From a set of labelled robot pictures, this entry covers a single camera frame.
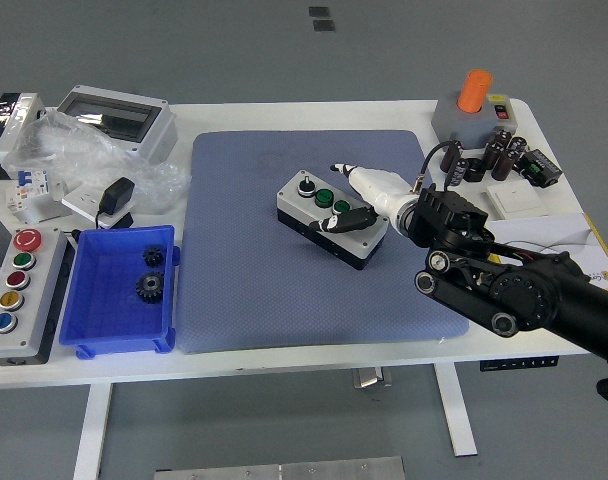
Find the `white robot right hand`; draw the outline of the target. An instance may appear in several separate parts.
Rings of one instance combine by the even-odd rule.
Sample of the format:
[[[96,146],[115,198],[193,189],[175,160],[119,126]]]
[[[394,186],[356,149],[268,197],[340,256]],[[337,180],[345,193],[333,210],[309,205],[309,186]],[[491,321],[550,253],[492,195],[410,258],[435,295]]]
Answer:
[[[378,217],[383,216],[400,235],[409,236],[408,225],[412,220],[419,194],[406,180],[397,173],[348,164],[334,164],[331,169],[342,173],[348,179],[350,186],[368,207],[351,209],[313,221],[308,226],[310,230],[332,234],[364,230],[374,225]]]

